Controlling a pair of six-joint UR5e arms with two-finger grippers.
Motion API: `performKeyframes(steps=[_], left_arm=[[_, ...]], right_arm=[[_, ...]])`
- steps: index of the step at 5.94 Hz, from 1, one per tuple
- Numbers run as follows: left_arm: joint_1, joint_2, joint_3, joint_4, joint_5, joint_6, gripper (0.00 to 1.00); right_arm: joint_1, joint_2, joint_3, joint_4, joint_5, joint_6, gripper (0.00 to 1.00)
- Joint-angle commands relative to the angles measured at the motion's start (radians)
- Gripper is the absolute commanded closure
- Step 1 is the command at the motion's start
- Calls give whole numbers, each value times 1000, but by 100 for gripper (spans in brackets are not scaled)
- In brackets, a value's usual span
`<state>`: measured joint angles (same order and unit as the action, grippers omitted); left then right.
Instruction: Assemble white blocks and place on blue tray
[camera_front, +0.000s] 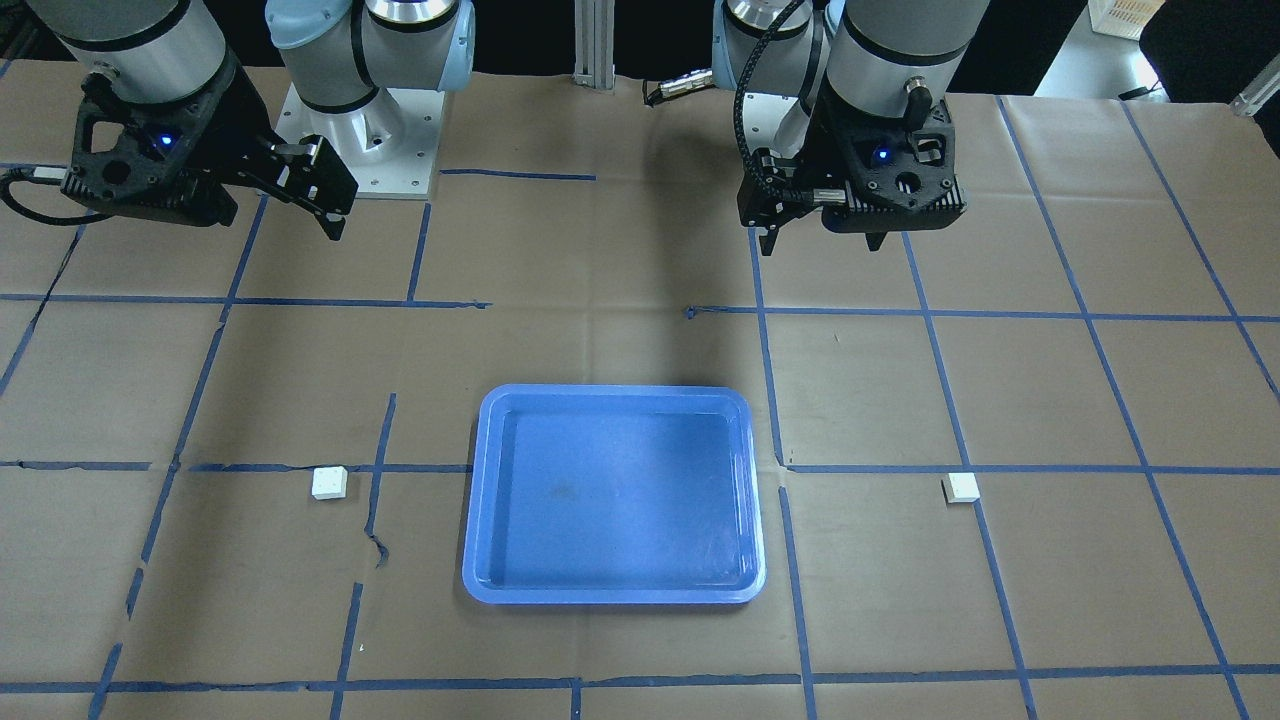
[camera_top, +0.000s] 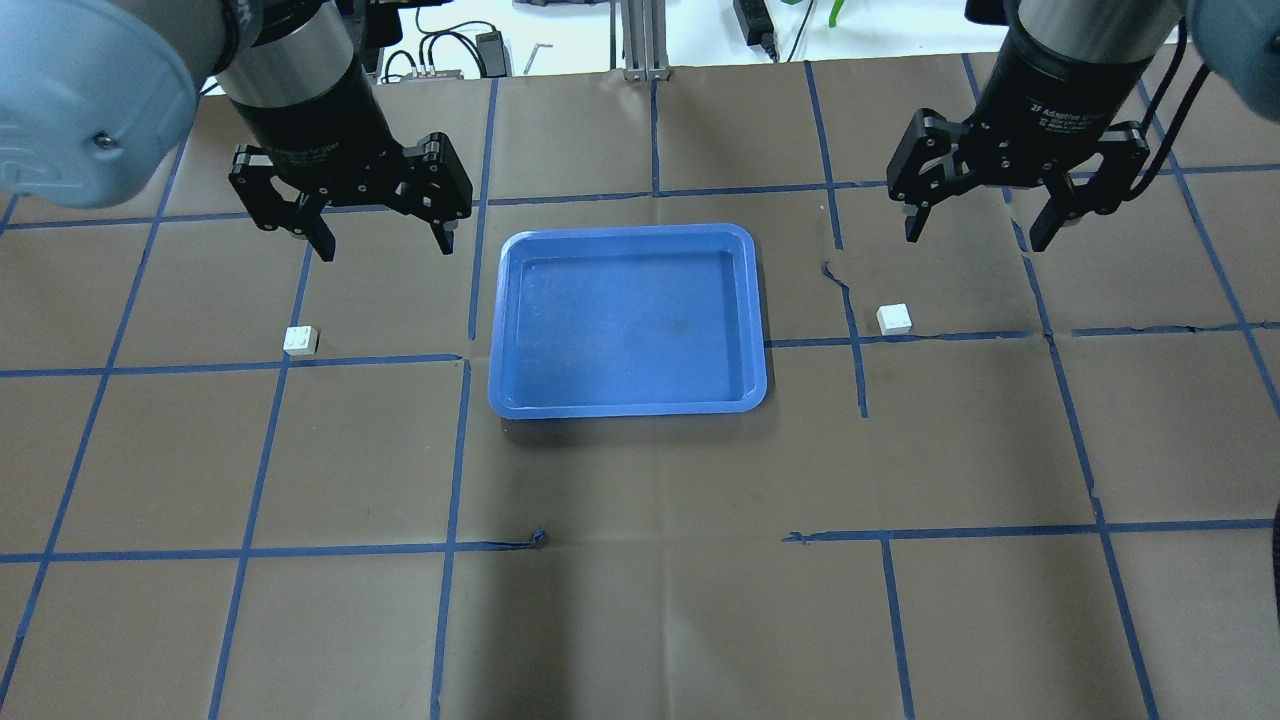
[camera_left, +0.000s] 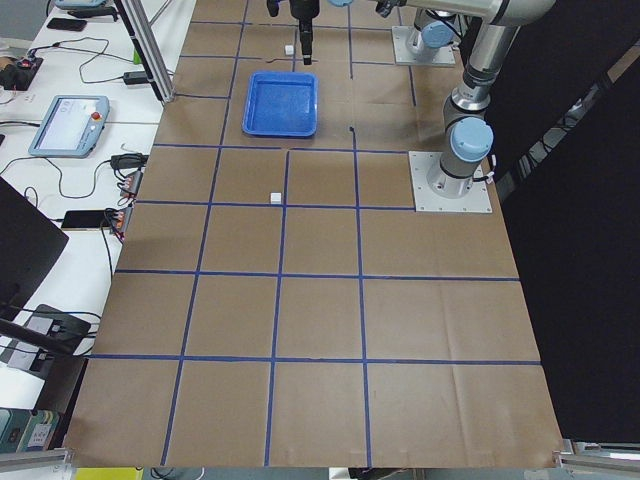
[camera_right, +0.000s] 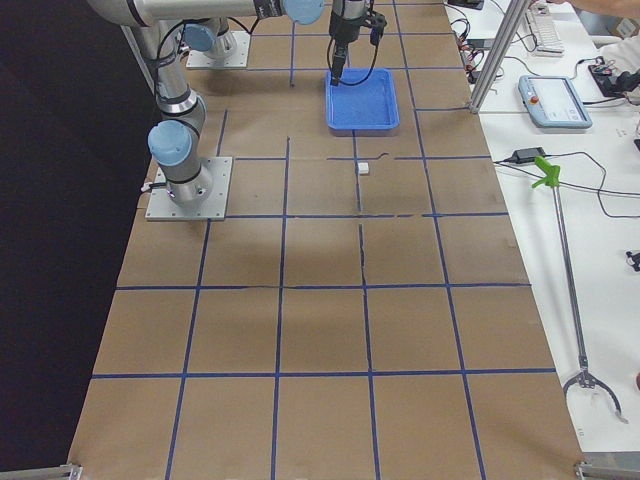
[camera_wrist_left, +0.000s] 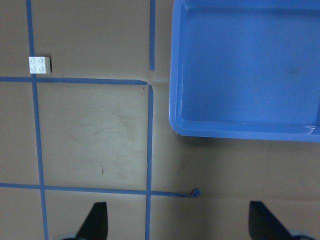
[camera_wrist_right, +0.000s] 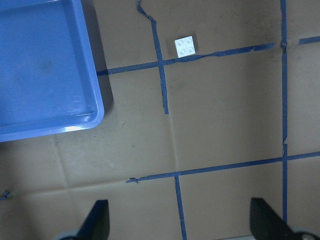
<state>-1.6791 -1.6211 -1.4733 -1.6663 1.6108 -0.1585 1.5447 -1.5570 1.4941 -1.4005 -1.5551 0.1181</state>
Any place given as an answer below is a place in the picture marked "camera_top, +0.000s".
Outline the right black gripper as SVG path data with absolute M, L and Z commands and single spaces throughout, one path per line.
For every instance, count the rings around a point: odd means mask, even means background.
M 1140 124 L 1116 115 L 1149 61 L 1070 56 L 1010 26 L 974 111 L 952 122 L 920 108 L 893 150 L 886 184 L 902 205 L 905 240 L 918 242 L 936 205 L 978 186 L 1044 184 L 1050 199 L 1028 232 L 1033 252 L 1084 215 L 1133 200 L 1151 150 Z M 1076 183 L 1070 170 L 1092 158 L 1100 167 Z

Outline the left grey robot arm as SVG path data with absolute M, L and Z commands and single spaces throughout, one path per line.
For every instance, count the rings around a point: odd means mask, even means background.
M 215 79 L 253 137 L 228 181 L 261 231 L 324 261 L 326 208 L 383 206 L 443 254 L 472 211 L 451 138 L 390 132 L 334 1 L 5 1 L 3 190 L 63 208 L 132 200 L 189 133 Z

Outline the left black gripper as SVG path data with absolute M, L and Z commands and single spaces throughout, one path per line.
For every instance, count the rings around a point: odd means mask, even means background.
M 447 133 L 401 145 L 362 70 L 289 106 L 230 102 L 257 146 L 236 149 L 228 181 L 257 228 L 302 237 L 330 263 L 337 238 L 323 219 L 326 201 L 379 204 L 428 223 L 440 252 L 453 254 L 457 225 L 472 214 L 472 181 Z M 280 179 L 300 191 L 294 199 Z

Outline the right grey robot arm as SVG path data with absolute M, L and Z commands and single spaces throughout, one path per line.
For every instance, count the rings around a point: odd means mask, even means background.
M 978 186 L 1048 191 L 1028 234 L 1036 252 L 1065 225 L 1116 211 L 1153 181 L 1212 73 L 1277 119 L 1275 1 L 969 1 L 965 17 L 1006 35 L 974 111 L 951 122 L 916 110 L 890 159 L 909 242 L 933 206 Z M 1194 41 L 1202 65 L 1152 151 L 1153 115 L 1116 115 L 1171 32 Z

